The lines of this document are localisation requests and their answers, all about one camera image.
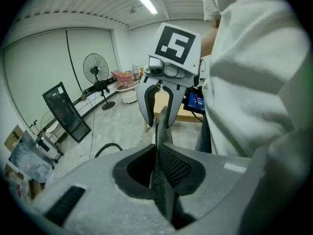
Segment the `black glass-door fridge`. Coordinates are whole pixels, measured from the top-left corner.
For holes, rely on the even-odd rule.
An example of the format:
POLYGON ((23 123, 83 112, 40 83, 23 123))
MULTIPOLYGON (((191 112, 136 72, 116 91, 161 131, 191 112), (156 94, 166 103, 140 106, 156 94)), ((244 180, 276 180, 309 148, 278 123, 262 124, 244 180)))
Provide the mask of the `black glass-door fridge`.
POLYGON ((77 143, 91 132, 71 102, 62 82, 43 94, 43 98, 58 123, 77 143))

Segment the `black pedestal fan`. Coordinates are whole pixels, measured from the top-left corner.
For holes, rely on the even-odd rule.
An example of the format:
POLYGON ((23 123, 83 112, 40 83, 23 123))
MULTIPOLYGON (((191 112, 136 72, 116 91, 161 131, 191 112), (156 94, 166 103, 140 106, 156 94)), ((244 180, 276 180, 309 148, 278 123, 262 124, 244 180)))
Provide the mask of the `black pedestal fan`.
MULTIPOLYGON (((98 53, 89 54, 83 62, 83 71, 86 79, 95 84, 96 81, 106 80, 107 86, 109 82, 109 68, 105 59, 98 53)), ((105 104, 102 105, 102 110, 111 109, 115 102, 107 101, 106 96, 103 96, 105 104)))

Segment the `person's right forearm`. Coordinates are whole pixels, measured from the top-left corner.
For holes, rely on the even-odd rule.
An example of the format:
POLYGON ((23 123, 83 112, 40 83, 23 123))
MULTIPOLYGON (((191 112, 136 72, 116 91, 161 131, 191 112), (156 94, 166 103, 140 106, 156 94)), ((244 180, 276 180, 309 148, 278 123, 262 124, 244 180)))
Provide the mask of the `person's right forearm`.
POLYGON ((200 58, 206 57, 212 53, 219 25, 220 25, 220 19, 215 20, 213 23, 213 28, 202 39, 200 58))

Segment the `grey blue painting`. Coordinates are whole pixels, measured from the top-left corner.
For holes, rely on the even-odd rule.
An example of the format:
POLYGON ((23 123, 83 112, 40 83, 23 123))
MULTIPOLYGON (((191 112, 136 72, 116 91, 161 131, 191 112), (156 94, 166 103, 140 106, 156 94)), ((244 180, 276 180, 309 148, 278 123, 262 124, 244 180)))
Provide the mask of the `grey blue painting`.
POLYGON ((52 159, 37 147, 27 131, 18 140, 9 161, 22 173, 42 184, 47 182, 54 169, 52 159))

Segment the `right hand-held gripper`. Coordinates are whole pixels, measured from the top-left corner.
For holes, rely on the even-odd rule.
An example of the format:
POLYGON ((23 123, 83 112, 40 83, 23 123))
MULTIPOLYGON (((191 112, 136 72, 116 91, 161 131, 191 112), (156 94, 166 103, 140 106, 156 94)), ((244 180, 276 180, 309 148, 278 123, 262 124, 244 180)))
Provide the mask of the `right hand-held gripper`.
POLYGON ((146 123, 154 122, 155 94, 162 87, 169 95, 165 126, 171 127, 183 101, 186 87, 199 74, 201 37, 191 30, 162 23, 148 47, 149 61, 137 87, 139 109, 146 123))

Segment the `black tablet screen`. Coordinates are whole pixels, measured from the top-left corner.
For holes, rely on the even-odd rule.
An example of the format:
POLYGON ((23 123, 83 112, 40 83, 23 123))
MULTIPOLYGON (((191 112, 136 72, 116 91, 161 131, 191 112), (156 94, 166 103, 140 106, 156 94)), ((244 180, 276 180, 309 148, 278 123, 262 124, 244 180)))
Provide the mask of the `black tablet screen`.
POLYGON ((188 88, 185 92, 182 103, 185 110, 205 115, 202 86, 188 88))

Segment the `person's white shirt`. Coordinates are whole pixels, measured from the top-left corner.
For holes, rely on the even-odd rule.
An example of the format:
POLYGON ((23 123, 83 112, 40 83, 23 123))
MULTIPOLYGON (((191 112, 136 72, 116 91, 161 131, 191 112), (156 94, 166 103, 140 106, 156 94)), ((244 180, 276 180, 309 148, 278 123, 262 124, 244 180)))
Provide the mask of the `person's white shirt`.
POLYGON ((244 235, 313 235, 313 124, 296 128, 280 91, 311 58, 286 0, 202 0, 220 25, 203 86, 212 152, 266 152, 265 174, 244 211, 244 235))

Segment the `white round side table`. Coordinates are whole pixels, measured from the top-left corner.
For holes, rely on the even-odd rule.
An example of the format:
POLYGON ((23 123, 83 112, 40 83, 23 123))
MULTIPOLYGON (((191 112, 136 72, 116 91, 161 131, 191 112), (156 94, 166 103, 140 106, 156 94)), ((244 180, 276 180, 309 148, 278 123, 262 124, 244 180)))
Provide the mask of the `white round side table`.
POLYGON ((121 98, 126 105, 137 101, 136 90, 139 83, 134 82, 124 82, 123 84, 117 86, 115 90, 121 93, 121 98))

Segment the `long ceiling tube light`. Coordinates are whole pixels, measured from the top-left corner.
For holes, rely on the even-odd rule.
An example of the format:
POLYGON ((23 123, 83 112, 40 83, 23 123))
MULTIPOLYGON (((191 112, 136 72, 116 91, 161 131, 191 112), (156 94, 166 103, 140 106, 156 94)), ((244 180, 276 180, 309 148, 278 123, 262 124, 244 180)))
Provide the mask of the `long ceiling tube light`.
POLYGON ((155 6, 152 4, 150 0, 139 0, 149 11, 151 14, 156 15, 158 11, 156 10, 155 6))

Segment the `black jacket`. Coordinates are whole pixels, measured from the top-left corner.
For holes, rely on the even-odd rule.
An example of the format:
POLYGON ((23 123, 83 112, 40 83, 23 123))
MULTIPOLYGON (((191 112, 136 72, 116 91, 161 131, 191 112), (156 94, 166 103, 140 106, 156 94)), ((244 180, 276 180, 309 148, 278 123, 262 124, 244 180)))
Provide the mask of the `black jacket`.
POLYGON ((104 91, 106 91, 107 93, 110 93, 106 80, 96 81, 94 84, 94 90, 96 92, 100 92, 101 96, 104 96, 104 91))

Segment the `person's dark jeans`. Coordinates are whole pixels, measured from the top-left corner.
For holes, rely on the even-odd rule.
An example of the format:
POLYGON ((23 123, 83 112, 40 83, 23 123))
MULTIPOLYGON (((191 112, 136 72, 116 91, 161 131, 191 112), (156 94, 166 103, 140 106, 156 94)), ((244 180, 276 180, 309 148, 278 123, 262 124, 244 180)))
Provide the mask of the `person's dark jeans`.
POLYGON ((212 153, 211 133, 206 116, 203 117, 201 131, 195 146, 195 150, 204 153, 212 153))

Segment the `oval wooden table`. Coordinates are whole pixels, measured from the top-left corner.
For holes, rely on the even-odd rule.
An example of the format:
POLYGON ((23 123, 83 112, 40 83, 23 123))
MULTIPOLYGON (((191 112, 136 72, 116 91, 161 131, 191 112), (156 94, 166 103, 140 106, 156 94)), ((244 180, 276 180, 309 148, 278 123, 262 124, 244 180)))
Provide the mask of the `oval wooden table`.
MULTIPOLYGON (((156 93, 155 95, 155 106, 154 106, 154 117, 159 117, 161 110, 164 106, 167 106, 169 99, 169 95, 167 93, 156 93)), ((176 121, 183 121, 183 122, 195 122, 200 123, 203 120, 203 116, 198 113, 192 113, 190 111, 183 109, 183 104, 181 104, 178 115, 176 117, 176 121)))

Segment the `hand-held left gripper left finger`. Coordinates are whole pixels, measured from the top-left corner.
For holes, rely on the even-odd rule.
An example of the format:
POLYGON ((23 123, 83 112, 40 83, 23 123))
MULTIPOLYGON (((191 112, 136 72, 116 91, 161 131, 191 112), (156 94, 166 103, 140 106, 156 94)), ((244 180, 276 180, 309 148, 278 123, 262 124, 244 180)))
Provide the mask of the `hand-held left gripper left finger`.
POLYGON ((34 222, 48 235, 169 235, 149 180, 156 148, 141 145, 77 166, 33 202, 34 222))

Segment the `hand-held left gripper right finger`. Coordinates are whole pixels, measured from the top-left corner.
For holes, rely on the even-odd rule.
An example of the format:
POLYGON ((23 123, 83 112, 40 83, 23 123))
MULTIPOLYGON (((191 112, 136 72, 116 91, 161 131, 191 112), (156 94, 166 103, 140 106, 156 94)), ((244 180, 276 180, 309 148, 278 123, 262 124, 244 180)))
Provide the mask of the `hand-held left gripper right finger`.
POLYGON ((162 144, 158 147, 158 228, 238 231, 251 193, 242 184, 250 159, 162 144))

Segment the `cardboard box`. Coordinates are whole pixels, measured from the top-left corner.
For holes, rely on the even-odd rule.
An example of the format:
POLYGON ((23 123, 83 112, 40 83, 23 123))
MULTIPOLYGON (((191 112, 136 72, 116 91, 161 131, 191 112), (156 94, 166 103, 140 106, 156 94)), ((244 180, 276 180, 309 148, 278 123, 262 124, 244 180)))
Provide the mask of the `cardboard box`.
POLYGON ((16 125, 13 131, 9 134, 9 136, 4 142, 5 147, 10 152, 12 152, 22 136, 23 136, 23 130, 18 125, 16 125))

